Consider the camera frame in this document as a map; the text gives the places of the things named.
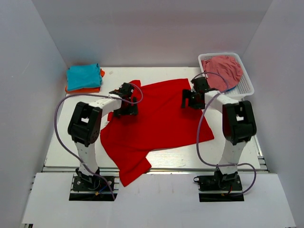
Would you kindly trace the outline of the red t-shirt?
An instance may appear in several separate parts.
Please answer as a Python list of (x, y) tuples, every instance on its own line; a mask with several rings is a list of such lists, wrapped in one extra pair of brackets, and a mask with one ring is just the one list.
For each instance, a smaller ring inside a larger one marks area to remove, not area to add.
[(195, 144), (202, 111), (182, 108), (182, 91), (190, 89), (188, 79), (174, 79), (149, 85), (140, 80), (133, 97), (141, 100), (137, 115), (108, 115), (108, 124), (100, 132), (107, 155), (119, 169), (123, 186), (146, 173), (151, 164), (150, 151)]

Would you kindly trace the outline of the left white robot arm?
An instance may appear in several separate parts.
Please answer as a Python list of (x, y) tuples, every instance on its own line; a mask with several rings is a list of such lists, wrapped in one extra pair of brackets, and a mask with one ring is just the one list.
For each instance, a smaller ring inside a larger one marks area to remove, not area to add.
[(137, 115), (139, 101), (133, 96), (135, 89), (140, 90), (133, 83), (123, 83), (119, 89), (109, 92), (109, 95), (99, 100), (76, 104), (67, 132), (75, 143), (81, 160), (76, 173), (84, 179), (84, 184), (91, 190), (100, 185), (95, 142), (100, 136), (102, 117), (109, 113), (116, 117)]

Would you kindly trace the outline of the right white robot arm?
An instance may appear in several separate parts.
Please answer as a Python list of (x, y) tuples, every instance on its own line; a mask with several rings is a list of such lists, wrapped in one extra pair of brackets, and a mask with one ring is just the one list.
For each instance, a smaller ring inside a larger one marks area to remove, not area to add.
[[(191, 80), (193, 88), (182, 91), (182, 108), (188, 106), (202, 109), (196, 135), (196, 149), (201, 162), (215, 167), (220, 174), (215, 176), (215, 185), (219, 189), (226, 189), (231, 185), (237, 174), (240, 156), (246, 144), (257, 132), (252, 104), (249, 101), (238, 101), (225, 95), (215, 88), (210, 88), (205, 77), (196, 76)], [(203, 160), (199, 152), (200, 129), (207, 108), (213, 107), (222, 114), (222, 132), (225, 145), (218, 164), (211, 164)]]

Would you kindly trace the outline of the pink t-shirt in basket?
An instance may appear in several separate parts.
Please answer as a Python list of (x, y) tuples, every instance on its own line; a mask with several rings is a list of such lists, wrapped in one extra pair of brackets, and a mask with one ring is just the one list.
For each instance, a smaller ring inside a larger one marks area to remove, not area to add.
[(240, 82), (243, 70), (233, 56), (214, 56), (208, 60), (202, 60), (204, 72), (207, 74), (207, 82), (210, 88), (221, 92), (233, 89)]

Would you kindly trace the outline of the white plastic basket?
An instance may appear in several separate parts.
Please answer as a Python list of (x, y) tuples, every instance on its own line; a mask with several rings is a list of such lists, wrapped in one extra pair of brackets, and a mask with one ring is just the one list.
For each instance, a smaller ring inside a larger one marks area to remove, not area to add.
[(238, 61), (238, 63), (241, 65), (241, 68), (243, 70), (242, 78), (241, 78), (240, 82), (237, 84), (236, 88), (225, 94), (228, 97), (231, 97), (236, 100), (241, 100), (245, 96), (252, 95), (254, 93), (254, 88), (252, 86), (252, 83), (249, 79), (249, 76), (245, 70), (245, 67), (244, 67), (239, 55), (236, 53), (207, 53), (207, 54), (199, 55), (198, 60), (199, 60), (199, 65), (200, 65), (201, 71), (204, 73), (202, 62), (201, 62), (202, 60), (208, 60), (214, 56), (220, 56), (220, 55), (233, 56)]

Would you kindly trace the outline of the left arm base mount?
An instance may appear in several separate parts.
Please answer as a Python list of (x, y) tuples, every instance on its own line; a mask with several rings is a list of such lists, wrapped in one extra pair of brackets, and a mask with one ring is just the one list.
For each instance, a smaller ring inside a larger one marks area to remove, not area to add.
[(72, 178), (69, 201), (114, 201), (119, 190), (118, 176), (85, 176), (79, 169)]

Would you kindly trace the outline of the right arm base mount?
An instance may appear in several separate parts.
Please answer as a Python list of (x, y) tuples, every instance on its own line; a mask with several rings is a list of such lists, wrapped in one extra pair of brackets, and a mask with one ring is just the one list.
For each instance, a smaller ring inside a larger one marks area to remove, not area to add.
[(193, 178), (198, 184), (200, 202), (241, 202), (244, 194), (238, 172), (222, 174), (216, 169), (213, 175)]

